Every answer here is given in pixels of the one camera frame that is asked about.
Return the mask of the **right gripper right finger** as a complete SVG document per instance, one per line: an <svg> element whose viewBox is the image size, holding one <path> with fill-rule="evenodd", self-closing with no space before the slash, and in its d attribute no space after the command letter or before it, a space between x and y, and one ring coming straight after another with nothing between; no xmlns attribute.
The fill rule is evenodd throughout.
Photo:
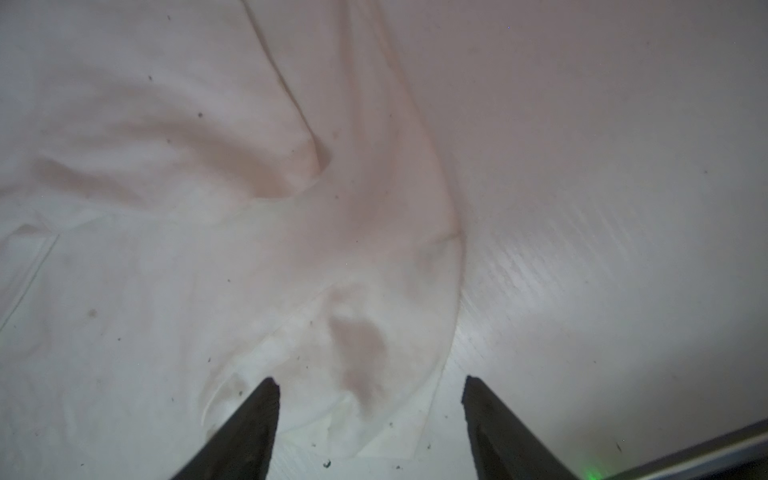
<svg viewBox="0 0 768 480"><path fill-rule="evenodd" d="M480 378L466 378L462 405L478 479L575 478Z"/></svg>

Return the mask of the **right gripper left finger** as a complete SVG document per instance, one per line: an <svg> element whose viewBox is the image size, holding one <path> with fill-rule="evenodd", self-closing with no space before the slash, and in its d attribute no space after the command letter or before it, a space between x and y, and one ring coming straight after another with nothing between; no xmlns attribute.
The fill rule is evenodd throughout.
<svg viewBox="0 0 768 480"><path fill-rule="evenodd" d="M265 480L280 412L280 386L264 379L173 480Z"/></svg>

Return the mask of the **white t shirt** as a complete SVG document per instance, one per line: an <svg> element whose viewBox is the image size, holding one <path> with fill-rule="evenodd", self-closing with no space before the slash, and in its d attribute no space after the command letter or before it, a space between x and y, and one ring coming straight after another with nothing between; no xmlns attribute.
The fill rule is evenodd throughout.
<svg viewBox="0 0 768 480"><path fill-rule="evenodd" d="M1 5L1 475L169 479L266 378L407 459L460 229L375 1Z"/></svg>

